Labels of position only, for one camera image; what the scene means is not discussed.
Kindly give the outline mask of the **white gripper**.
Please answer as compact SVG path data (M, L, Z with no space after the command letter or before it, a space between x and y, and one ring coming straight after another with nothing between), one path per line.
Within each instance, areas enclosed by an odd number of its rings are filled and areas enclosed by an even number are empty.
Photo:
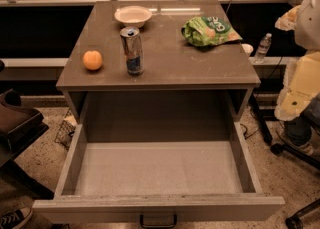
M280 30L295 29L296 43L306 50L320 49L320 0L303 0L275 23ZM320 93L320 52L307 53L286 66L283 89L277 99L275 117L291 121Z

